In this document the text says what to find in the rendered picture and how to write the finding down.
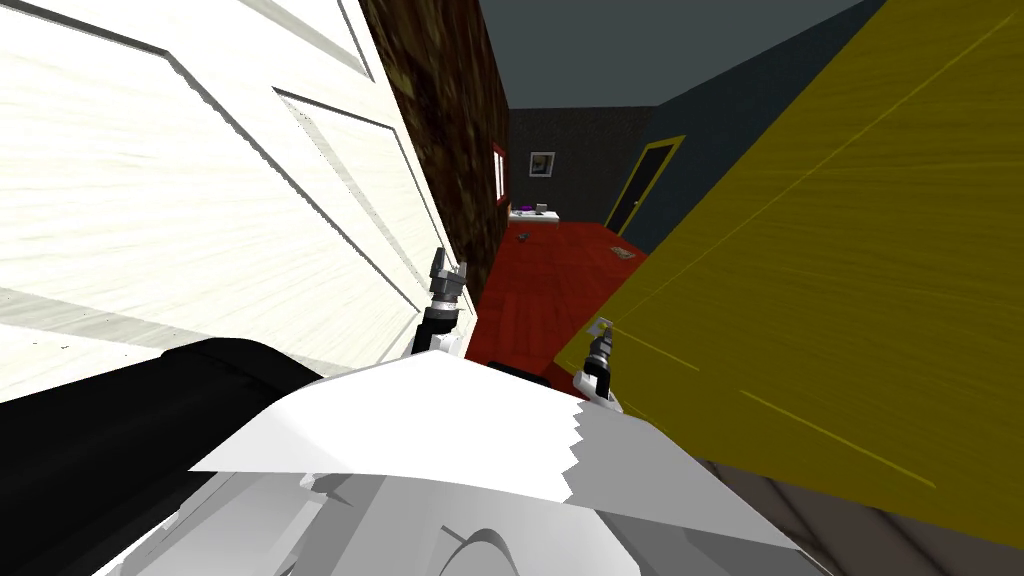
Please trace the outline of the white table with items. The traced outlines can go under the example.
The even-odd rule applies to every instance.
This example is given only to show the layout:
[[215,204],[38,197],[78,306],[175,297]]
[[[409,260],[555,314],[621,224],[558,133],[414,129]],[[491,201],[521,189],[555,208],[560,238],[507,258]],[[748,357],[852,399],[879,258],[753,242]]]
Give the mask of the white table with items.
[[509,211],[508,220],[510,223],[547,223],[555,227],[560,223],[559,215],[550,210],[546,204],[512,209]]

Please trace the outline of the white panelled door leaf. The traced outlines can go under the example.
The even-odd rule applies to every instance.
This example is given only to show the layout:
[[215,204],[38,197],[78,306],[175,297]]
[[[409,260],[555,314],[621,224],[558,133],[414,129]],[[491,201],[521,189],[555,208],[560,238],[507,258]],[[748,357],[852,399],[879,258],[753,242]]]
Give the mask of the white panelled door leaf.
[[395,359],[449,246],[359,0],[0,0],[0,402],[210,337]]

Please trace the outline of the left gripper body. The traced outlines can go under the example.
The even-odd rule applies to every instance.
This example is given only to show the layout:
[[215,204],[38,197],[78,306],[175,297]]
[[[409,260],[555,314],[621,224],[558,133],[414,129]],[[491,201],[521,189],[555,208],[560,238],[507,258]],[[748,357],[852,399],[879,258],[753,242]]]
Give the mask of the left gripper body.
[[429,286],[432,295],[430,307],[440,311],[456,311],[465,284],[465,276],[457,271],[438,270],[433,272]]

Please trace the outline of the yellow door leaf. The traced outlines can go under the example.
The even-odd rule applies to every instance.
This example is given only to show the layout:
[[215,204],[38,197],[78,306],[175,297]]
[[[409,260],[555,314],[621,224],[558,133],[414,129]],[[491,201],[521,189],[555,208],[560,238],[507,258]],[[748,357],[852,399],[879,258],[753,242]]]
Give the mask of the yellow door leaf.
[[885,0],[601,314],[693,456],[1024,548],[1024,0]]

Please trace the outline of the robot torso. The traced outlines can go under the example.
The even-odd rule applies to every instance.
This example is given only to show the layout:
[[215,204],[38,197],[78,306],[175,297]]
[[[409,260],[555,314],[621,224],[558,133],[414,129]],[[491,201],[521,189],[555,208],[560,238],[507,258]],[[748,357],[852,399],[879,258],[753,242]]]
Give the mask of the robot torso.
[[306,385],[91,576],[833,576],[651,424],[442,352]]

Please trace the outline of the dark door with yellow frame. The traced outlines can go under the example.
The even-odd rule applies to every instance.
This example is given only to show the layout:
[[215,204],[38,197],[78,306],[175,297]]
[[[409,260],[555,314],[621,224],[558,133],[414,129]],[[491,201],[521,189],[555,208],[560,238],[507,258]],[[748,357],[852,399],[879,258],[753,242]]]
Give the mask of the dark door with yellow frame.
[[678,135],[645,145],[605,221],[607,230],[623,235],[685,138]]

